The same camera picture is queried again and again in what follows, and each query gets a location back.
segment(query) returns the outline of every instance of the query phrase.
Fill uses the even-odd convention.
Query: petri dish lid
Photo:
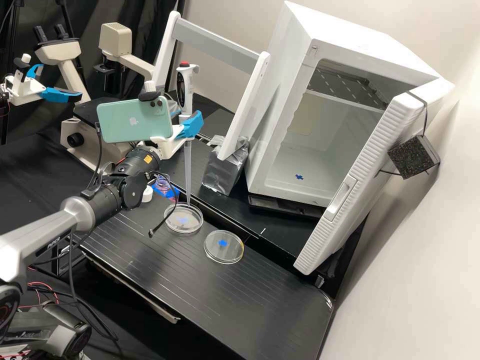
[[[172,211],[175,204],[171,204],[165,209],[163,217]],[[169,229],[180,234],[192,234],[202,227],[204,223],[204,216],[200,209],[196,206],[190,205],[186,202],[179,202],[176,205],[174,212],[165,220],[165,224]]]
[[[206,255],[220,264],[234,264],[244,255],[244,243],[233,232],[215,230],[203,243]]]

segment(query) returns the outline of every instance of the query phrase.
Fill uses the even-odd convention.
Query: white wall
[[[472,59],[458,104],[428,129],[438,172],[392,179],[370,213],[320,359],[479,358],[480,51]]]
[[[296,0],[327,14],[385,32],[409,47],[445,78],[455,82],[478,37],[478,0]],[[184,17],[240,45],[266,50],[282,0],[188,0]],[[177,62],[200,65],[196,91],[234,111],[248,76],[189,46]]]

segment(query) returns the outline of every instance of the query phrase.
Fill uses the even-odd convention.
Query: black backdrop
[[[0,0],[0,21],[4,18],[12,0]],[[87,90],[92,99],[108,96],[104,93],[104,77],[93,69],[102,62],[98,48],[100,26],[103,23],[119,22],[132,30],[132,53],[153,63],[171,10],[176,0],[66,0],[74,35],[80,38],[82,54],[80,60],[86,77]],[[31,64],[38,64],[34,49],[37,39],[33,27],[41,25],[49,40],[56,38],[55,24],[65,21],[60,6],[55,0],[25,0],[24,7],[18,8],[17,29],[14,39],[13,56],[23,53],[31,55]],[[13,72],[13,64],[8,59],[11,34],[9,21],[0,34],[0,78]],[[143,77],[133,71],[125,73],[126,99],[139,93]],[[43,68],[40,82],[45,86],[66,88],[56,66]],[[46,102],[44,100],[12,107],[9,119],[8,142],[39,132],[50,126],[60,126],[60,122],[72,116],[73,105]]]

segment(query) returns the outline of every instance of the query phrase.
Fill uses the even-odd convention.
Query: green iphone
[[[97,106],[101,135],[106,143],[169,138],[173,135],[167,99],[107,102]]]

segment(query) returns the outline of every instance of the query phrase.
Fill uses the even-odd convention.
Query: black foam block
[[[401,177],[411,178],[440,163],[440,157],[425,136],[417,135],[391,148],[388,156]]]

